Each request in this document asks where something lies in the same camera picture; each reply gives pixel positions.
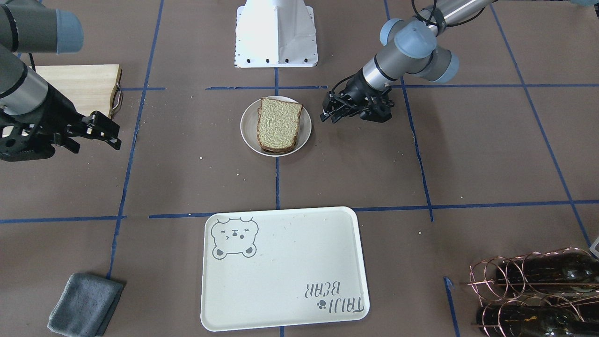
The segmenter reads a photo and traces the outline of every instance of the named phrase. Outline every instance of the folded cloth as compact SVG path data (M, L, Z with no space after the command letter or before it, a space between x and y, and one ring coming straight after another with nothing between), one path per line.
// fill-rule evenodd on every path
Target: folded cloth
M50 314L48 329L68 337L102 336L119 302L123 285L75 273Z

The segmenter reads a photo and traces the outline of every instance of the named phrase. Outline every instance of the white plate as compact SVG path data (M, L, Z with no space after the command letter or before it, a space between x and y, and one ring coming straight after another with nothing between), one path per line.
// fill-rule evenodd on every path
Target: white plate
M206 221L200 308L206 329L353 321L369 310L351 209L220 213Z
M297 103L297 101L284 96L269 96L268 98ZM243 137L244 142L246 142L246 144L257 153L269 157L287 156L299 150L305 145L305 143L308 141L308 138L310 138L310 133L312 132L312 120L310 119L310 115L308 115L308 111L305 108L302 108L302 112L299 117L300 126L298 140L293 151L287 152L285 154L274 154L272 152L262 150L260 143L258 143L258 108L260 108L260 100L251 103L241 116L240 123L241 136Z

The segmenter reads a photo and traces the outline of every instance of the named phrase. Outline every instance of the gray robot arm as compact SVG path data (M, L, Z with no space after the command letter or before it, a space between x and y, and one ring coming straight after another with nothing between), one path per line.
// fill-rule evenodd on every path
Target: gray robot arm
M100 112L85 117L72 102L12 52L77 52L83 30L74 14L50 10L36 0L0 0L0 160L49 158L52 144L73 153L72 137L98 139L115 149L119 126Z
M457 73L459 60L437 45L437 36L447 27L461 25L496 0L439 0L408 20L391 19L383 26L384 45L356 74L342 80L329 91L320 119L333 123L346 116L386 122L391 118L393 101L390 84L405 74L445 83ZM349 80L339 94L335 88Z

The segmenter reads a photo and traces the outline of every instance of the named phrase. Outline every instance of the bear drawing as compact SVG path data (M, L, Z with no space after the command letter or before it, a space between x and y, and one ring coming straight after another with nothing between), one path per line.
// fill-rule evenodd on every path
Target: bear drawing
M210 233L216 245L212 255L217 260L224 259L228 254L241 253L245 257L256 254L254 241L258 233L258 224L251 218L247 221L241 218L225 222L217 220Z

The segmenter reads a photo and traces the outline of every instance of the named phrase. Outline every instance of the bread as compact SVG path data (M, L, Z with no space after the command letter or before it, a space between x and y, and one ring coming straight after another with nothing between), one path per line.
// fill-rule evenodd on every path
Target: bread
M304 106L262 98L258 108L258 143L264 151L285 153L295 148Z

